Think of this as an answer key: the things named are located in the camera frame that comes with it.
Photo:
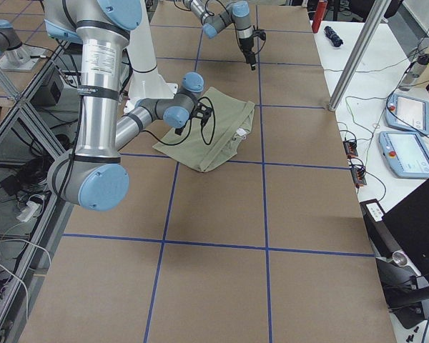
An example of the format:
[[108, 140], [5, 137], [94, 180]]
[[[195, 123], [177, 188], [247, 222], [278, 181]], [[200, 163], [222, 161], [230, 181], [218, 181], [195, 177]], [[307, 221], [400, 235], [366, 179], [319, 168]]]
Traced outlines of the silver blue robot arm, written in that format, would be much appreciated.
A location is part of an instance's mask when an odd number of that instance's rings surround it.
[[49, 188], [85, 209], [110, 210], [129, 188], [119, 150], [153, 121], [190, 122], [203, 78], [189, 72], [173, 91], [159, 75], [143, 1], [48, 1], [45, 25], [50, 37], [82, 45], [78, 130], [51, 165]]
[[182, 1], [184, 7], [191, 11], [201, 22], [202, 30], [209, 39], [213, 39], [231, 24], [235, 27], [237, 45], [242, 52], [245, 62], [252, 71], [256, 69], [256, 53], [253, 51], [255, 39], [262, 35], [263, 30], [252, 24], [250, 6], [247, 1], [233, 1], [224, 5], [219, 1], [223, 11], [215, 14], [208, 8], [208, 1]]

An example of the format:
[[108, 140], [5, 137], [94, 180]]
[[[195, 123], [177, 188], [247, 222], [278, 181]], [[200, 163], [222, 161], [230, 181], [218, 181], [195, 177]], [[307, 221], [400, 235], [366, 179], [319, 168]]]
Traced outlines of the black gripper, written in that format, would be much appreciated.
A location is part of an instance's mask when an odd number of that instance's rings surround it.
[[176, 135], [181, 136], [182, 132], [184, 132], [185, 130], [187, 130], [188, 132], [191, 132], [192, 130], [192, 120], [195, 119], [196, 116], [194, 114], [190, 114], [187, 122], [185, 124], [182, 125], [182, 127], [175, 129], [174, 132]]
[[239, 38], [240, 50], [243, 54], [246, 54], [246, 62], [250, 65], [252, 71], [256, 70], [257, 60], [256, 55], [253, 52], [254, 38], [249, 36], [247, 38]]

